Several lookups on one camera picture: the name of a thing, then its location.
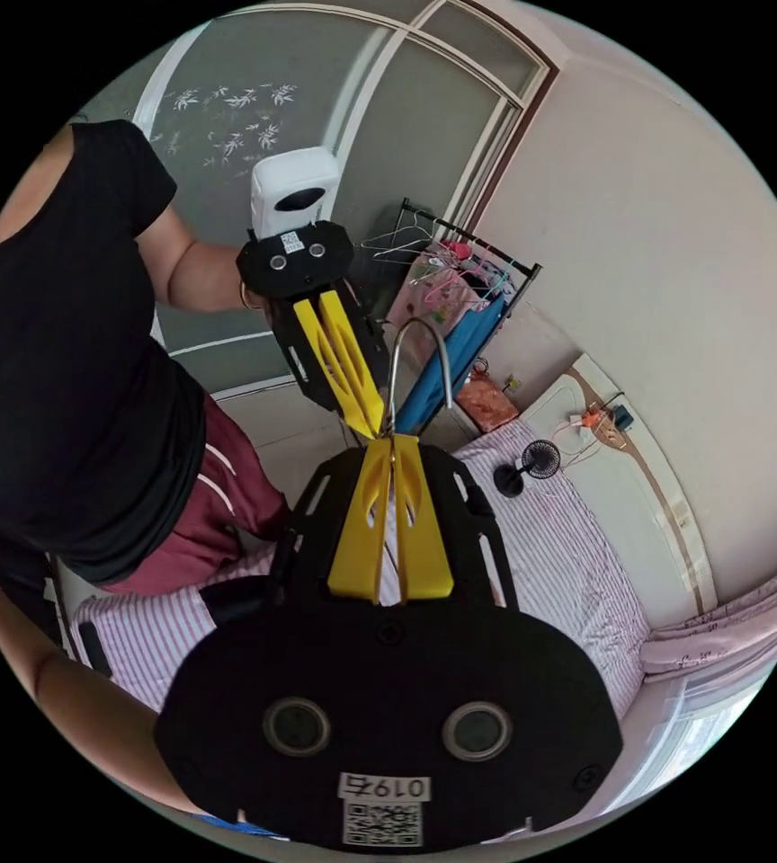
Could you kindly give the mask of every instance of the person's arm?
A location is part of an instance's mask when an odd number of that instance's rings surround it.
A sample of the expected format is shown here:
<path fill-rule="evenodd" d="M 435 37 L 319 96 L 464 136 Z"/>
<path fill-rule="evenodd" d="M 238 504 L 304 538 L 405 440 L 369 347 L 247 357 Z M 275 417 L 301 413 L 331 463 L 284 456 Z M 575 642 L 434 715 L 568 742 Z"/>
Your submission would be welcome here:
<path fill-rule="evenodd" d="M 0 650 L 47 719 L 95 767 L 160 804 L 205 814 L 178 787 L 155 746 L 156 713 L 68 659 L 1 587 Z"/>
<path fill-rule="evenodd" d="M 240 249 L 197 240 L 169 205 L 137 237 L 158 302 L 190 312 L 223 312 L 263 301 L 243 289 L 236 267 Z"/>
<path fill-rule="evenodd" d="M 105 130 L 116 145 L 108 151 L 110 182 L 124 205 L 155 299 L 190 312 L 262 308 L 242 286 L 236 267 L 240 249 L 201 242 L 176 213 L 175 180 L 146 136 L 126 121 Z"/>

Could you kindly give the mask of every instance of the small fan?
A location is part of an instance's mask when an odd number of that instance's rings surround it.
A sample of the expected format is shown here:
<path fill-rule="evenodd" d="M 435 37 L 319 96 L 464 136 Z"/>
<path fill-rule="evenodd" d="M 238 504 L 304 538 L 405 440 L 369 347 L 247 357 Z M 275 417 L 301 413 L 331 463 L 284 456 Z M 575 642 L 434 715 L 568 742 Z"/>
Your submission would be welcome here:
<path fill-rule="evenodd" d="M 550 479 L 559 470 L 559 448 L 549 440 L 534 440 L 521 456 L 521 467 L 500 465 L 494 471 L 494 485 L 503 497 L 517 497 L 523 491 L 523 475 Z"/>

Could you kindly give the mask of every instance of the metal hook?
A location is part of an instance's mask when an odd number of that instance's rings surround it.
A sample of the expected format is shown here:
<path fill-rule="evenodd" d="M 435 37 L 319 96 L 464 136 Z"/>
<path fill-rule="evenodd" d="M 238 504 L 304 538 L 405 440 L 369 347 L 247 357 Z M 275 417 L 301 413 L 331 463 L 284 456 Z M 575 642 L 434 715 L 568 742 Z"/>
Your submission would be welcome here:
<path fill-rule="evenodd" d="M 440 367 L 442 369 L 442 391 L 445 396 L 445 406 L 451 410 L 454 405 L 454 400 L 451 397 L 451 366 L 449 364 L 449 353 L 445 349 L 445 341 L 437 331 L 436 327 L 421 317 L 411 317 L 397 331 L 395 337 L 395 347 L 391 353 L 391 365 L 388 372 L 388 428 L 386 434 L 395 433 L 395 385 L 397 384 L 397 364 L 400 361 L 400 344 L 404 341 L 406 331 L 413 324 L 421 324 L 426 326 L 431 331 L 433 340 L 436 342 L 436 349 L 440 354 Z"/>

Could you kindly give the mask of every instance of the pink bag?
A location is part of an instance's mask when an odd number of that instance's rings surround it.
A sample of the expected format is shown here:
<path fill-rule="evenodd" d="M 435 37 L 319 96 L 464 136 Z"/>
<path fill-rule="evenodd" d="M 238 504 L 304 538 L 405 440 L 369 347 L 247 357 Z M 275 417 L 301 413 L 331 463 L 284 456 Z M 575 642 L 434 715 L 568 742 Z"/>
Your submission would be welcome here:
<path fill-rule="evenodd" d="M 394 325 L 387 331 L 392 339 L 411 317 L 422 317 L 445 339 L 464 314 L 480 304 L 481 298 L 458 271 L 442 266 L 434 257 L 441 249 L 439 244 L 431 244 L 409 268 L 387 316 Z M 401 344 L 402 356 L 418 371 L 430 360 L 434 349 L 433 337 L 422 326 L 412 327 Z"/>

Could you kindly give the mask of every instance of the number label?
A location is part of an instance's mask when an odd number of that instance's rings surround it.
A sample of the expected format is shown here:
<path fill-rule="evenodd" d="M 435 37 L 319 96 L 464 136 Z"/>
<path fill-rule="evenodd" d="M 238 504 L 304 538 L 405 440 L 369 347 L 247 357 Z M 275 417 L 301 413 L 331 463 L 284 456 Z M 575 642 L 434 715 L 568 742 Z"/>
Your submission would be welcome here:
<path fill-rule="evenodd" d="M 342 773 L 337 795 L 364 803 L 427 803 L 431 799 L 428 776 L 370 776 Z"/>

